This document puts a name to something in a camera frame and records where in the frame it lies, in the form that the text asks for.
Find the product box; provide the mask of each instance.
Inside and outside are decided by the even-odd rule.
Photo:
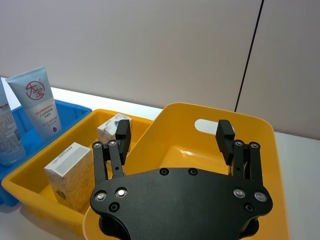
[[[90,148],[71,144],[44,171],[57,201],[79,211],[95,187],[93,154]]]
[[[115,134],[117,131],[118,123],[120,120],[129,120],[130,121],[130,129],[132,132],[132,120],[130,117],[118,113],[117,115],[110,118],[108,121],[101,124],[98,129],[98,140],[104,144],[108,143],[112,139],[115,138]]]

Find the basket handle hole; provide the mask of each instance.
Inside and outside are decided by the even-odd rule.
[[[199,132],[205,133],[205,134],[211,134],[216,135],[217,128],[218,128],[218,122],[217,121],[210,121],[206,119],[198,119],[194,122],[194,127]]]

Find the white table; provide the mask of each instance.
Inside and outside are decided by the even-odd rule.
[[[11,109],[19,101],[4,83]],[[92,110],[108,109],[154,120],[160,108],[52,88],[57,100],[82,105]],[[292,240],[319,239],[320,223],[320,141],[276,133],[285,202]],[[0,239],[4,240],[83,240],[72,231],[47,219],[30,214],[20,204],[10,208],[0,205]]]

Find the gray wall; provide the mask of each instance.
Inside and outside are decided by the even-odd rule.
[[[233,111],[260,0],[2,0],[0,75],[45,65],[54,87]],[[315,0],[264,3],[238,112],[320,139]]]

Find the yellow basket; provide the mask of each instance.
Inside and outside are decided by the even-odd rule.
[[[73,142],[91,148],[91,144],[97,140],[97,127],[115,114],[117,112],[108,110],[99,109],[93,111],[4,178],[2,181],[3,188],[25,204],[30,212],[55,220],[82,235],[82,223],[90,205],[89,201],[79,212],[58,203],[45,174],[44,167]],[[132,149],[152,121],[136,116],[130,117],[132,119]]]
[[[263,183],[269,191],[273,209],[259,217],[258,232],[248,240],[288,240],[288,224],[281,172],[274,131],[266,121],[257,117],[210,107],[174,103],[168,105],[140,138],[124,165],[126,174],[158,168],[198,168],[221,174],[228,173],[222,154],[212,134],[195,128],[198,119],[218,122],[227,119],[235,130],[235,139],[261,145]],[[99,230],[99,216],[88,209],[83,222],[87,240],[115,240]]]

